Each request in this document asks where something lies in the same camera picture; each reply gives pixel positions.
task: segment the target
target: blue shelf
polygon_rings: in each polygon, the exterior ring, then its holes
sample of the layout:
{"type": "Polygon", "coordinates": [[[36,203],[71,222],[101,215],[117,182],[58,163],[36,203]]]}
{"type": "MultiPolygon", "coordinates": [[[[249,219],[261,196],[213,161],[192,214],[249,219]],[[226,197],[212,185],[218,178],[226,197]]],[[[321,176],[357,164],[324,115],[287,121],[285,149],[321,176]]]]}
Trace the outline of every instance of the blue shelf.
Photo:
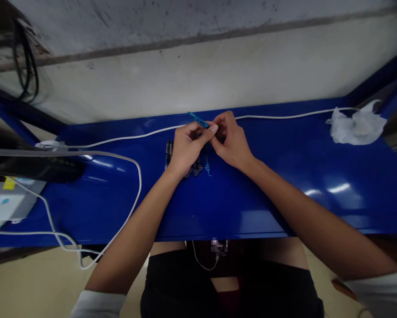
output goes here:
{"type": "MultiPolygon", "coordinates": [[[[236,116],[288,116],[345,107],[345,99],[325,99],[233,109],[236,116]]],[[[222,110],[197,113],[212,120],[222,110]]],[[[382,139],[367,146],[335,144],[325,120],[331,113],[289,120],[243,119],[253,154],[283,178],[363,233],[397,233],[397,156],[382,139]]],[[[59,140],[67,144],[94,142],[148,133],[186,124],[187,114],[71,125],[59,140]]],[[[94,148],[137,160],[143,174],[144,198],[164,170],[165,146],[173,131],[122,140],[94,148]]],[[[273,204],[247,177],[225,164],[209,148],[212,177],[182,181],[164,214],[156,240],[244,239],[293,235],[273,204]]],[[[83,178],[70,184],[48,184],[58,230],[80,244],[107,243],[127,217],[138,190],[136,167],[126,161],[97,156],[83,178]]],[[[42,202],[8,231],[49,231],[42,202]]],[[[3,246],[57,245],[51,235],[0,236],[3,246]]]]}

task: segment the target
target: black shorts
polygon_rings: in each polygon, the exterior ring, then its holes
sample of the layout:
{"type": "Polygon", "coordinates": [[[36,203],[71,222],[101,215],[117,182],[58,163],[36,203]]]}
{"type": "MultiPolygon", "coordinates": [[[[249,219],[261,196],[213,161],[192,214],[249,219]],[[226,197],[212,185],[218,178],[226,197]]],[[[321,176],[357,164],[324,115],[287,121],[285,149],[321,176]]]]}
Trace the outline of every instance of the black shorts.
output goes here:
{"type": "MultiPolygon", "coordinates": [[[[323,318],[309,270],[256,260],[242,277],[237,317],[323,318]]],[[[141,316],[226,317],[209,278],[186,250],[150,257],[141,316]]]]}

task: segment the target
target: yellow label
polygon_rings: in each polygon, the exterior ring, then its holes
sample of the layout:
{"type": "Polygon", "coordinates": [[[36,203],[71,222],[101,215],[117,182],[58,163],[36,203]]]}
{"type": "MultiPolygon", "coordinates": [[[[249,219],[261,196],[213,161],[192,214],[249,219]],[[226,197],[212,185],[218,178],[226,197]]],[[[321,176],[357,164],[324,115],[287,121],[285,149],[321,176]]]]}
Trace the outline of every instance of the yellow label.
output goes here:
{"type": "Polygon", "coordinates": [[[14,182],[14,180],[9,177],[5,177],[3,190],[13,190],[14,187],[16,187],[16,183],[14,182]]]}

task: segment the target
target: crumpled tissue paper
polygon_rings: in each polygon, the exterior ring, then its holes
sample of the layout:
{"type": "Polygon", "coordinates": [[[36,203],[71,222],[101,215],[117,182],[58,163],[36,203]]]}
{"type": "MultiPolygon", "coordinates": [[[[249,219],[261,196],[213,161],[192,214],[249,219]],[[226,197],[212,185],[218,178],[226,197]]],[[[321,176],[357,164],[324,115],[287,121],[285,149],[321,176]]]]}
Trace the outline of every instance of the crumpled tissue paper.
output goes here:
{"type": "Polygon", "coordinates": [[[366,145],[376,141],[382,134],[387,119],[372,112],[376,99],[348,118],[339,110],[334,110],[331,119],[330,133],[336,144],[366,145]]]}

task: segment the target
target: white sleeve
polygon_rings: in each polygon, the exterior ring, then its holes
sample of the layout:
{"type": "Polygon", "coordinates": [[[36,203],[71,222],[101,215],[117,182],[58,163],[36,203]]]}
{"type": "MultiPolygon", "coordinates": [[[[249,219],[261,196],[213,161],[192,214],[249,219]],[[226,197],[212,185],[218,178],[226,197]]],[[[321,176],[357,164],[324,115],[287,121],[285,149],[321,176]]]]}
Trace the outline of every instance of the white sleeve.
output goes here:
{"type": "Polygon", "coordinates": [[[69,318],[119,318],[126,295],[97,291],[81,292],[69,318]]]}
{"type": "Polygon", "coordinates": [[[344,283],[374,318],[397,318],[397,273],[344,283]]]}

